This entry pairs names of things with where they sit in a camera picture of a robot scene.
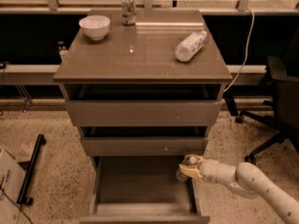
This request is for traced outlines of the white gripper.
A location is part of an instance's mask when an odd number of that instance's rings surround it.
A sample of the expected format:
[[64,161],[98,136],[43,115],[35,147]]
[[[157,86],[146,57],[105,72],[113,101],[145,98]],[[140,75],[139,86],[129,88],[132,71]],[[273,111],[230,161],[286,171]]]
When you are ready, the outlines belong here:
[[220,163],[215,160],[205,160],[202,156],[187,154],[185,159],[189,163],[200,163],[199,169],[196,165],[186,166],[181,164],[179,170],[191,178],[201,178],[211,184],[230,185],[236,181],[236,167]]

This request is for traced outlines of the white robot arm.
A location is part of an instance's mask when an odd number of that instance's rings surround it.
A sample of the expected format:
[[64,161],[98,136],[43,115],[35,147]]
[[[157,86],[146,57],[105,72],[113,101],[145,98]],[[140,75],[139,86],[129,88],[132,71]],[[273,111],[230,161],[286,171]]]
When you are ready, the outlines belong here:
[[299,202],[250,162],[233,166],[187,154],[178,166],[178,180],[185,181],[189,178],[223,185],[244,198],[261,196],[286,224],[299,224]]

